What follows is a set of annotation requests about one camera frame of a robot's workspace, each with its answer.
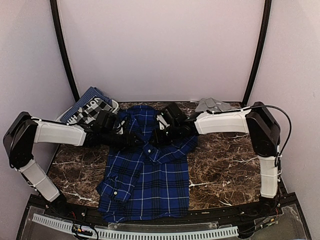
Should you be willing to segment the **blue plaid long sleeve shirt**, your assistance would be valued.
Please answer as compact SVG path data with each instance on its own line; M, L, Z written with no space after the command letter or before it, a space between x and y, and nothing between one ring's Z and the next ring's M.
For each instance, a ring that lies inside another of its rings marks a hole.
M118 223L185 216L190 204L187 155L197 146L198 138L189 136L155 146L151 139L159 128L156 109L135 105L118 115L127 117L125 130L145 143L109 149L104 178L96 187L102 219Z

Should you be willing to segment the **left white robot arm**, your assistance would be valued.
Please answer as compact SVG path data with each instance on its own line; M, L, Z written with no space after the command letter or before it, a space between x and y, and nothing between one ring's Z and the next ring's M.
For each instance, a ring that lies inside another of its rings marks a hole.
M97 119L89 123L62 123L32 117L21 112L3 137L3 146L9 165L16 169L39 194L51 203L51 210L60 218L71 213L63 193L50 180L35 161L34 144L53 143L76 147L107 145L130 148L142 144L134 133L125 130L125 121L119 121L115 113L101 111Z

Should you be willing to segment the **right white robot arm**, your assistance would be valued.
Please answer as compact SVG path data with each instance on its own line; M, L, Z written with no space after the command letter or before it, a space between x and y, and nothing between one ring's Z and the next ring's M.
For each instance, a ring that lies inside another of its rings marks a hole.
M266 217L275 208L272 200L278 192L281 157L286 147L281 144L281 127L269 111L271 105L255 102L252 106L227 111L202 110L187 116L176 103L163 108L157 115L159 127L151 142L168 145L182 138L212 133L244 133L259 159L261 187L264 199L255 205L255 213Z

